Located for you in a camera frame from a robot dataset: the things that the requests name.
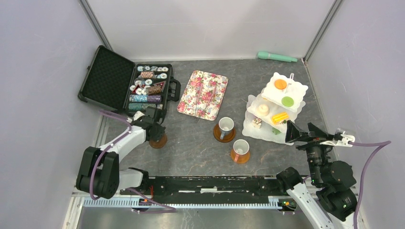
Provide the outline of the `green cake piece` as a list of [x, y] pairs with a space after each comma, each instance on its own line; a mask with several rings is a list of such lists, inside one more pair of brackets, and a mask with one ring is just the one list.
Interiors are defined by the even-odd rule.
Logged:
[[281, 131], [273, 127], [273, 128], [272, 128], [272, 133], [273, 133], [274, 135], [278, 135], [278, 134], [281, 134]]

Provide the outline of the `yellow cube cake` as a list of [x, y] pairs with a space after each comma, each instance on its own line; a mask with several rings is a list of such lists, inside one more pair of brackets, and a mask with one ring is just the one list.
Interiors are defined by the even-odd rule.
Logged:
[[278, 125], [278, 124], [283, 124], [289, 119], [289, 115], [287, 112], [281, 112], [278, 114], [275, 114], [271, 117], [271, 121], [273, 124]]

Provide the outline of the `green macaron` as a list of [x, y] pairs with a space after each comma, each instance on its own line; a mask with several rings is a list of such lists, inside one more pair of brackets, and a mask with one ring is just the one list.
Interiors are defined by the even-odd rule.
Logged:
[[294, 102], [294, 99], [293, 99], [293, 98], [291, 98], [291, 97], [289, 97], [289, 96], [284, 96], [284, 97], [281, 99], [281, 103], [282, 103], [282, 105], [285, 106], [285, 107], [292, 107], [295, 102]]

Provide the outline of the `white three-tier cake stand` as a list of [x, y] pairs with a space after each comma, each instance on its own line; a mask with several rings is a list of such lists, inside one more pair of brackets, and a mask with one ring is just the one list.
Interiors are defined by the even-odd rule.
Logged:
[[[274, 86], [274, 81], [277, 79], [283, 79], [287, 82], [288, 86], [285, 90], [279, 90]], [[302, 108], [306, 105], [304, 96], [308, 88], [307, 85], [295, 81], [294, 73], [291, 73], [290, 76], [287, 77], [275, 72], [270, 78], [270, 81], [257, 96], [248, 96], [242, 135], [278, 144], [286, 144], [288, 146], [293, 145], [292, 143], [285, 143], [287, 121], [290, 120], [294, 122], [298, 117], [298, 114], [301, 113]], [[295, 103], [292, 107], [285, 107], [282, 105], [281, 99], [284, 96], [289, 96], [294, 99]], [[268, 105], [270, 111], [267, 116], [259, 116], [257, 114], [256, 108], [260, 104]], [[273, 124], [271, 117], [281, 112], [287, 112], [289, 119], [283, 124]], [[251, 125], [251, 121], [256, 117], [262, 120], [260, 129]], [[281, 134], [274, 135], [272, 133], [273, 127], [280, 130]]]

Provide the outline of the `cream dome cake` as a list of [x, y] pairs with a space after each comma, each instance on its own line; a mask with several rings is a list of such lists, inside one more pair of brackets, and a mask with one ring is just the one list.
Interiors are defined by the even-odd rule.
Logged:
[[260, 104], [256, 108], [256, 112], [259, 116], [267, 116], [269, 114], [269, 107], [266, 104]]

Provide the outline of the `white decorated cake slice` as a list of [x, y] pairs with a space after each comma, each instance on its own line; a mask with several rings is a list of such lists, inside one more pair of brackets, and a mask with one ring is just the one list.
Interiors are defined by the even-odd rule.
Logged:
[[253, 126], [253, 127], [255, 127], [255, 128], [258, 128], [258, 129], [260, 129], [261, 128], [261, 125], [262, 125], [262, 120], [260, 119], [260, 118], [254, 118], [252, 121], [251, 121], [251, 125]]

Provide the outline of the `orange macaron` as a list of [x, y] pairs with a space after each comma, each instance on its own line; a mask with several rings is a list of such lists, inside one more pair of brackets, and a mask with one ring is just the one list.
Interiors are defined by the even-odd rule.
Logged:
[[287, 88], [288, 84], [283, 79], [277, 79], [274, 81], [274, 86], [279, 90], [285, 90]]

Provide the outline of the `white cup pink handle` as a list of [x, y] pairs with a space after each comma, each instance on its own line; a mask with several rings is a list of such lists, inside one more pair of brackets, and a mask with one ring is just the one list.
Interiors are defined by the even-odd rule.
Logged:
[[247, 141], [238, 139], [234, 142], [233, 150], [238, 154], [245, 154], [250, 150], [250, 146]]

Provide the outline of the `orange-brown saucer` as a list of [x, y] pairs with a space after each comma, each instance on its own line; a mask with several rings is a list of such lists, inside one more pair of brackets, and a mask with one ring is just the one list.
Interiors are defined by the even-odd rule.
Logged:
[[238, 154], [234, 150], [230, 152], [231, 159], [237, 164], [244, 164], [250, 159], [250, 152], [248, 151], [245, 154]]

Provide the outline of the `large brown saucer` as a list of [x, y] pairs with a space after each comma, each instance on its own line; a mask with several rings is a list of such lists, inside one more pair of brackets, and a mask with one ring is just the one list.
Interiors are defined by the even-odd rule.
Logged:
[[216, 124], [214, 129], [213, 129], [213, 136], [217, 141], [219, 141], [221, 143], [228, 143], [228, 142], [232, 141], [235, 138], [236, 129], [233, 128], [229, 133], [225, 133], [223, 138], [221, 138], [221, 136], [222, 136], [221, 129], [219, 127], [219, 124]]

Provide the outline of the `white cup grey handle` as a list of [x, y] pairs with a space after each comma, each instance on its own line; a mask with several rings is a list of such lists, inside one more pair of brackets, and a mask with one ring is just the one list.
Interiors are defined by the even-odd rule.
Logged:
[[234, 121], [230, 117], [221, 118], [218, 124], [222, 132], [221, 138], [223, 138], [225, 133], [229, 133], [234, 128]]

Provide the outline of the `orange cup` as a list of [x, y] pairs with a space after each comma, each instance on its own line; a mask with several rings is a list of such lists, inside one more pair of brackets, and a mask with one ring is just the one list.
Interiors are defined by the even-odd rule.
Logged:
[[164, 135], [162, 136], [162, 138], [161, 138], [159, 141], [149, 140], [149, 145], [150, 145], [152, 148], [163, 148], [163, 147], [166, 145], [167, 140], [168, 140], [168, 139], [167, 139], [167, 135], [164, 134]]

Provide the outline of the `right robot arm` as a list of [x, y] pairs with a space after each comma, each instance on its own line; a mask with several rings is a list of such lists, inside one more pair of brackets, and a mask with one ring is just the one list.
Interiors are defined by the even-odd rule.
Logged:
[[331, 162], [327, 154], [335, 146], [350, 147], [355, 137], [341, 130], [332, 135], [312, 123], [308, 123], [307, 132], [290, 120], [286, 124], [285, 142], [303, 142], [296, 148], [306, 152], [309, 177], [318, 189], [318, 200], [314, 200], [304, 179], [293, 167], [276, 175], [277, 191], [292, 197], [315, 229], [353, 229], [358, 202], [351, 189], [356, 184], [352, 166], [339, 160]]

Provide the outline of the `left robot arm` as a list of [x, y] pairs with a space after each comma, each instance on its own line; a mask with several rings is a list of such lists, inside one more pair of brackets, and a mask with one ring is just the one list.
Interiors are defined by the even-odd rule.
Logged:
[[110, 142], [93, 147], [83, 153], [75, 187], [90, 195], [93, 200], [110, 199], [117, 191], [133, 188], [138, 194], [149, 191], [147, 172], [141, 169], [120, 169], [119, 164], [133, 149], [148, 142], [153, 148], [162, 148], [167, 143], [165, 127], [160, 124], [162, 110], [148, 107], [137, 111], [133, 117], [124, 117], [102, 110], [103, 116], [122, 121], [127, 125], [123, 133]]

